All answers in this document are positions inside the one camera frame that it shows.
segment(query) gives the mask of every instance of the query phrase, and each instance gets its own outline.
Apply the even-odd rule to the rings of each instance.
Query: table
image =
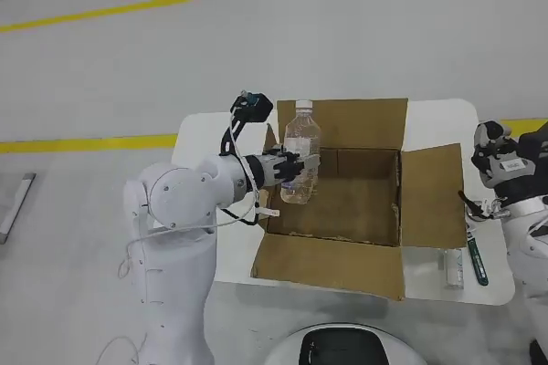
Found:
[[[480,181],[479,172],[471,164],[473,133],[479,122],[472,104],[462,99],[409,101],[403,151],[414,151],[460,143],[463,159],[465,192],[469,198],[494,197]],[[179,130],[172,163],[194,168],[205,156],[218,154],[221,138],[229,123],[229,113],[202,113],[186,117]],[[278,115],[275,110],[267,120],[278,134]],[[237,145],[244,155],[261,153],[267,124],[248,124],[238,138]],[[250,196],[234,204],[230,210],[243,213],[251,203]],[[230,220],[219,212],[219,223]],[[217,236],[216,281],[270,287],[308,287],[288,282],[250,277],[256,252],[264,231],[259,226],[232,224],[219,228]],[[463,249],[465,288],[444,288],[442,271],[438,269],[438,250],[434,248],[403,247],[406,298],[446,300],[464,303],[503,305],[515,292],[513,276],[506,260],[506,246],[500,222],[478,225],[474,232],[490,284],[482,287],[475,277],[466,248]]]

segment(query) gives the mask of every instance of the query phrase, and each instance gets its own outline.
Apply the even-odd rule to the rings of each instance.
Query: open cardboard box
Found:
[[[277,108],[282,138],[295,101]],[[466,245],[460,146],[401,151],[406,108],[407,99],[313,101],[322,130],[316,193],[298,205],[270,191],[280,216],[263,224],[252,277],[399,300],[401,247]]]

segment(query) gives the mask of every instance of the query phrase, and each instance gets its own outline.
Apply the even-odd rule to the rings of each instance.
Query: plastic water bottle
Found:
[[[312,119],[312,101],[296,102],[296,118],[286,126],[284,148],[298,153],[301,157],[319,154],[321,147],[321,128]],[[286,203],[306,204],[317,182],[318,167],[302,170],[291,182],[283,182],[280,197]]]

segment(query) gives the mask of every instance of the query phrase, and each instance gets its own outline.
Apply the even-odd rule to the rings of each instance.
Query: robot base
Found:
[[[408,345],[380,329],[323,324],[285,338],[265,365],[427,365]]]

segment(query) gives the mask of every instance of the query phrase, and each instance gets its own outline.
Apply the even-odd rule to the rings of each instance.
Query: yellow floor line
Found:
[[[176,134],[55,141],[0,142],[0,153],[77,152],[173,148]]]
[[[533,120],[502,120],[501,123],[511,128],[511,136],[513,138],[520,137],[523,133],[536,131],[548,119],[533,119]]]
[[[75,22],[81,19],[89,19],[100,16],[112,16],[115,14],[130,13],[145,9],[151,9],[161,6],[170,6],[176,4],[187,3],[189,0],[152,0],[145,3],[136,3],[130,5],[122,5],[110,7],[106,9],[90,10],[78,14],[70,14],[67,16],[54,16],[45,19],[32,20],[30,22],[12,24],[9,26],[0,26],[0,33],[12,32],[15,30],[36,28],[39,26],[52,26],[59,23]]]

